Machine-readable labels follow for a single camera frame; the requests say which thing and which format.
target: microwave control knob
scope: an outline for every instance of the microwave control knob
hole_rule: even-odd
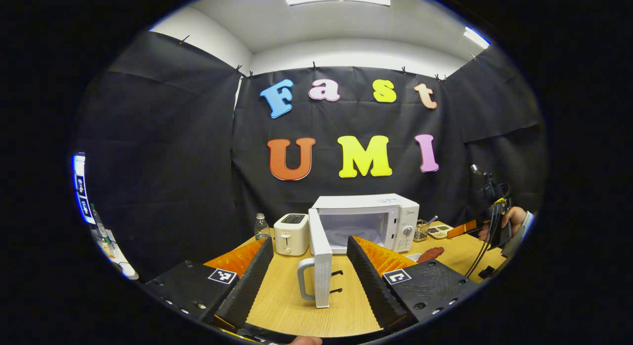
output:
[[[402,229],[402,233],[405,236],[409,236],[409,234],[411,234],[412,231],[413,231],[413,227],[412,226],[405,226],[405,228]]]

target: person's hand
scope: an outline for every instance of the person's hand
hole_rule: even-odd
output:
[[[316,336],[297,336],[288,345],[321,345],[323,340]]]
[[[506,225],[508,225],[508,221],[509,220],[512,221],[512,236],[514,236],[518,232],[521,225],[523,225],[523,222],[525,221],[526,217],[527,217],[527,212],[525,212],[525,210],[523,210],[522,208],[518,206],[513,206],[506,212],[506,214],[501,219],[501,227],[505,228]],[[479,234],[477,234],[477,236],[479,236],[479,240],[488,241],[489,229],[490,229],[489,224],[484,225],[484,228],[482,228]]]

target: black curtain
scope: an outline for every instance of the black curtain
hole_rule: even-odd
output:
[[[537,212],[547,175],[546,126],[520,70],[496,45],[445,81],[469,164],[509,183],[514,205]],[[470,175],[468,217],[483,207],[483,178]]]
[[[283,79],[294,86],[291,111],[272,119],[271,108],[262,90]],[[308,96],[312,82],[331,79],[339,84],[338,101],[314,100]],[[394,84],[395,102],[377,102],[372,83],[376,79]],[[426,108],[418,84],[433,91],[436,109]],[[465,219],[469,190],[466,147],[462,142],[456,112],[448,106],[445,82],[431,77],[378,68],[328,67],[271,72],[244,78],[233,119],[233,178],[240,226],[252,234],[255,213],[264,212],[272,225],[286,213],[307,213],[319,196],[397,193],[420,203],[420,217],[438,215],[455,223]],[[418,134],[433,135],[436,172],[421,172]],[[360,173],[340,178],[342,146],[337,139],[355,136],[363,148],[371,137],[389,138],[387,156],[391,176]],[[274,138],[290,140],[286,164],[299,165],[295,141],[312,137],[312,169],[301,180],[278,180],[269,169],[267,142]]]
[[[199,48],[144,32],[88,89],[75,149],[86,152],[91,203],[141,280],[243,242],[227,143],[239,77]]]
[[[272,119],[262,90],[283,79],[294,86],[291,111]],[[308,96],[312,82],[339,84],[335,102]],[[377,102],[372,82],[393,82],[393,103]],[[436,109],[426,108],[420,83],[433,91]],[[439,170],[422,173],[418,134],[433,135]],[[356,136],[366,148],[371,137],[389,138],[391,176],[340,178],[342,147],[337,138]],[[269,170],[267,141],[285,138],[287,166],[299,165],[297,138],[312,137],[312,170],[304,179],[282,181]],[[233,183],[245,233],[264,212],[270,224],[286,213],[306,213],[319,196],[396,193],[420,203],[420,217],[437,215],[459,225],[482,210],[483,180],[472,164],[509,183],[515,205],[536,212],[543,196],[547,157],[545,128],[536,97],[519,70],[489,47],[448,79],[376,68],[328,67],[265,73],[244,79],[233,120]]]

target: table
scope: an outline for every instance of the table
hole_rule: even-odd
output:
[[[110,238],[111,241],[117,242],[115,240],[115,235],[112,234],[112,230],[110,229],[106,229],[106,233],[108,234],[108,237]],[[110,261],[118,264],[121,269],[122,269],[122,273],[125,277],[131,279],[131,280],[137,280],[138,279],[138,273],[136,273],[136,271],[134,270],[134,268],[131,266],[131,264],[127,261],[127,258],[125,258],[125,255],[123,255],[123,251],[121,251],[121,248],[118,246],[116,246],[116,248],[113,251],[114,257],[115,258],[108,258]]]
[[[431,224],[438,225],[446,224],[440,221]],[[255,237],[240,246],[254,240]],[[425,241],[414,242],[411,250],[401,255],[421,254],[430,248],[442,246],[445,252],[437,260],[464,275],[477,257],[482,244],[483,241],[466,234],[440,240],[429,236]],[[317,309],[314,302],[301,298],[297,264],[311,257],[310,249],[300,257],[275,252],[246,322],[271,331],[321,338],[380,331],[381,327],[371,312],[369,301],[347,255],[332,256],[332,272],[342,270],[343,275],[332,277],[331,287],[342,288],[343,291],[330,295],[330,307]],[[488,266],[497,268],[505,259],[499,248],[486,252],[470,280],[481,282],[482,278],[477,275],[479,271]],[[307,292],[314,294],[314,268],[309,268],[305,276]]]

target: blue letter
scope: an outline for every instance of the blue letter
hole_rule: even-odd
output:
[[[293,84],[294,83],[292,83],[291,80],[285,79],[271,86],[270,88],[264,89],[260,93],[260,97],[266,98],[266,100],[269,102],[269,105],[271,106],[271,109],[273,110],[271,113],[271,118],[274,119],[280,117],[281,115],[289,112],[290,109],[292,109],[292,106],[290,104],[285,104],[283,100],[292,100],[292,93],[290,93],[288,88],[285,87],[292,86]]]

